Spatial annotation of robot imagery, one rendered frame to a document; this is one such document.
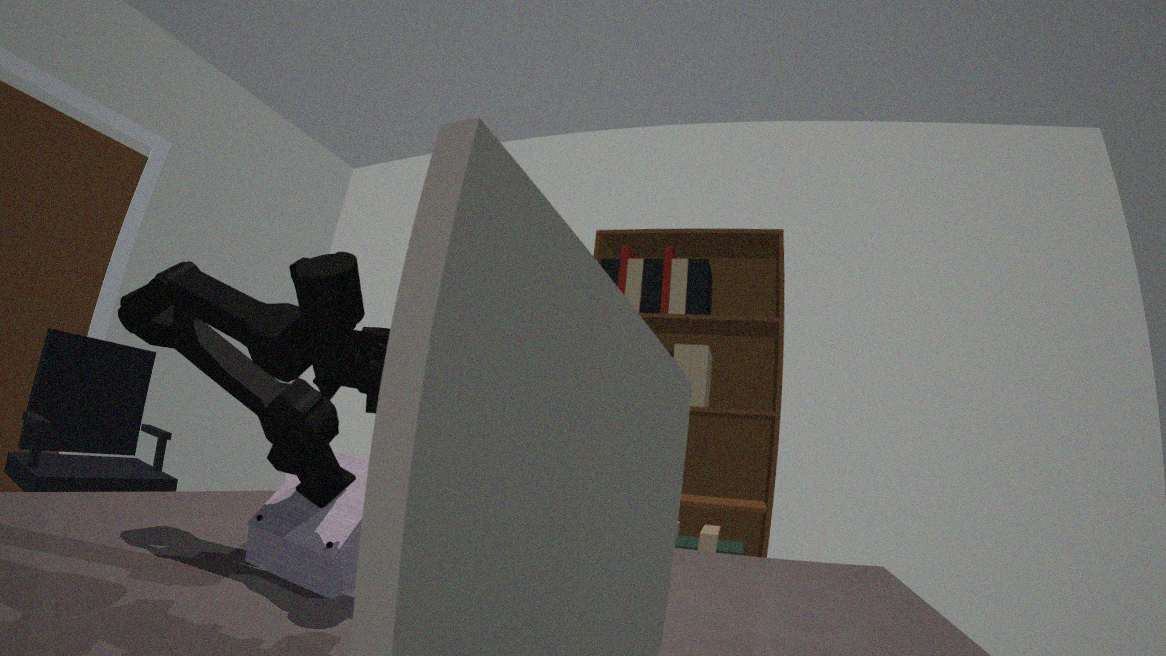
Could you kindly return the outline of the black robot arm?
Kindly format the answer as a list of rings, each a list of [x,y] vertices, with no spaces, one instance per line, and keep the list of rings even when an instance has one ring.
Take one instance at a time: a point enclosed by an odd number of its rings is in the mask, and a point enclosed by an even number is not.
[[[353,330],[365,313],[353,254],[301,258],[289,269],[298,306],[254,299],[187,261],[124,295],[118,317],[145,343],[177,350],[255,412],[273,444],[267,460],[298,477],[296,491],[323,508],[356,480],[329,445],[339,433],[330,398],[340,386],[354,388],[367,394],[366,412],[377,411],[389,329]],[[243,343],[253,361],[208,325]],[[357,382],[359,345],[370,362],[368,378]],[[298,379],[311,365],[319,392]]]

